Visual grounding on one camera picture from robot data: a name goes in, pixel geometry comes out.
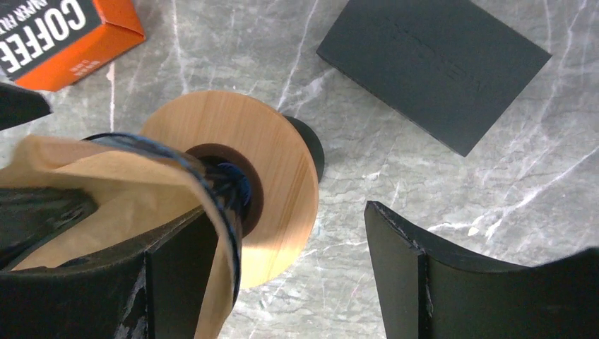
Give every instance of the black rubber foot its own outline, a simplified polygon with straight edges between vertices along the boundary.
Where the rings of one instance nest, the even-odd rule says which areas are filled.
[[[319,182],[322,179],[322,174],[324,173],[324,150],[322,149],[322,144],[318,139],[318,136],[312,129],[304,124],[302,121],[285,115],[285,118],[295,127],[297,132],[302,136],[304,142],[308,146],[308,150],[310,151],[310,155],[312,155],[312,160],[314,161],[314,165],[316,166],[316,174],[318,175]]]

